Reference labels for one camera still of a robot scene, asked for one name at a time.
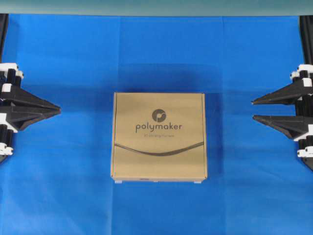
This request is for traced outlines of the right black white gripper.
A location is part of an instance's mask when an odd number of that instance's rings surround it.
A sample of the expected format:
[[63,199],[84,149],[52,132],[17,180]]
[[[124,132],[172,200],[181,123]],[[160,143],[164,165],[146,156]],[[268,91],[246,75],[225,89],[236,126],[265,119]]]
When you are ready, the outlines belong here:
[[296,116],[260,116],[253,119],[297,141],[300,158],[313,157],[313,66],[300,65],[302,69],[291,73],[293,83],[260,98],[253,105],[295,103]]

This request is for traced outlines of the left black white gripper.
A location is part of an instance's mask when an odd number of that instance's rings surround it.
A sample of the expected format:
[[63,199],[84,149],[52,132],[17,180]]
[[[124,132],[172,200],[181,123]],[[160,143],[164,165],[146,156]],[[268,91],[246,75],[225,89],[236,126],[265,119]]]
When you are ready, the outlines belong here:
[[[61,113],[61,108],[20,88],[23,72],[16,63],[0,64],[0,154],[13,154],[13,134]],[[9,102],[25,106],[12,106]]]

